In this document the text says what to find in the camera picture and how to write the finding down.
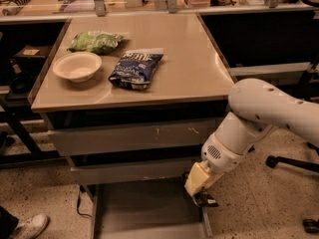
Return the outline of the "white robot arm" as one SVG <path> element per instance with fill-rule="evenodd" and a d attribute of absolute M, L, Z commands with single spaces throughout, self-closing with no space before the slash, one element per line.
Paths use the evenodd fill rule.
<path fill-rule="evenodd" d="M 234 169 L 248 150 L 277 128 L 319 145 L 319 105 L 299 100 L 259 79 L 237 82 L 228 95 L 230 112 L 201 148 L 185 181 L 191 196 Z"/>

